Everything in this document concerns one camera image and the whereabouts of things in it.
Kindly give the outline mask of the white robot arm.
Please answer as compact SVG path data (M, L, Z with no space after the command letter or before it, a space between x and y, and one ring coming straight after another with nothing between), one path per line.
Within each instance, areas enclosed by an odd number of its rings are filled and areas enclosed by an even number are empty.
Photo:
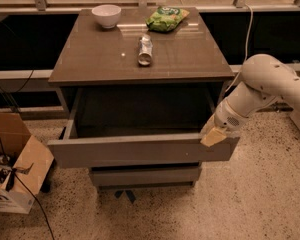
M241 67L241 81L216 107L202 128L201 143L211 147L234 138L249 117L279 100L300 113L300 77L295 70L267 54L248 58Z

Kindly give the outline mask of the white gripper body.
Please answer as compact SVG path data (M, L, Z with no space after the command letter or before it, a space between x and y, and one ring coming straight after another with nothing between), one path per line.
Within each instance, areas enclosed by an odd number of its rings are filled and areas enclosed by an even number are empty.
M229 132L238 131L247 121L248 118L233 110L226 99L217 106L214 113L214 124Z

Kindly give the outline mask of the yellow taped gripper finger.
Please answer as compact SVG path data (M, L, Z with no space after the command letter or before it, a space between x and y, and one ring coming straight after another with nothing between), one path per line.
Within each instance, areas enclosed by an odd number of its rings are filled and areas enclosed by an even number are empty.
M200 134L201 134L200 143L207 147L211 147L227 138L226 128L218 126L215 123L214 116L211 116L209 118L209 120L202 128Z

